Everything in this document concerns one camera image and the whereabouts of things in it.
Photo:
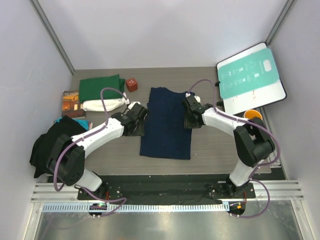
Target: green folded cloth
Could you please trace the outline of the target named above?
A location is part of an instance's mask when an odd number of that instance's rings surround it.
[[[84,101],[100,99],[100,91],[104,88],[117,89],[123,93],[125,82],[126,80],[120,78],[119,74],[82,79],[79,85],[79,101],[83,103]],[[121,99],[122,97],[120,93],[112,90],[105,90],[103,93],[103,99]]]

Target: red cube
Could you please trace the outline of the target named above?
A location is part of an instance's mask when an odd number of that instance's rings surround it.
[[[138,82],[134,77],[125,80],[125,85],[130,93],[135,90],[138,90]]]

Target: yellow mug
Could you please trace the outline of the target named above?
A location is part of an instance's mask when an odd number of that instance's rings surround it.
[[[243,115],[246,119],[253,119],[254,117],[258,117],[261,120],[263,120],[262,115],[260,112],[258,112],[257,110],[247,110],[245,111],[244,115]]]

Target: teal cutting mat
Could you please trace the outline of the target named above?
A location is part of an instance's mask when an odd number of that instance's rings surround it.
[[[279,79],[272,52],[265,48],[219,68],[220,96],[228,99],[275,83]]]

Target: dark blue garment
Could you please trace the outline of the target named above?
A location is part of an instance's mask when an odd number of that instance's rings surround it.
[[[191,129],[184,128],[186,92],[151,88],[140,155],[151,158],[190,159]]]

